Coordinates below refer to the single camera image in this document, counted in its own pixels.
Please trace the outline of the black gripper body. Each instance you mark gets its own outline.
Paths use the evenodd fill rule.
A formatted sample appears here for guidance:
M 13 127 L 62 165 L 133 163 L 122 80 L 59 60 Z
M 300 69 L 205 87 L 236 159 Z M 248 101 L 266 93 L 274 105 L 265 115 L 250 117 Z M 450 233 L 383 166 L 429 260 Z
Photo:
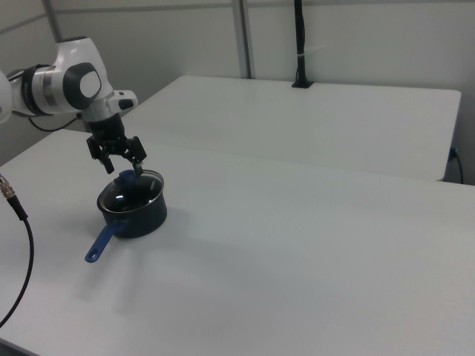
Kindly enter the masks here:
M 87 138 L 87 145 L 93 159 L 105 164 L 110 160 L 110 155 L 116 155 L 139 164 L 146 158 L 140 139 L 137 136 L 128 138 L 125 135 L 125 126 L 118 113 L 88 124 L 91 136 Z

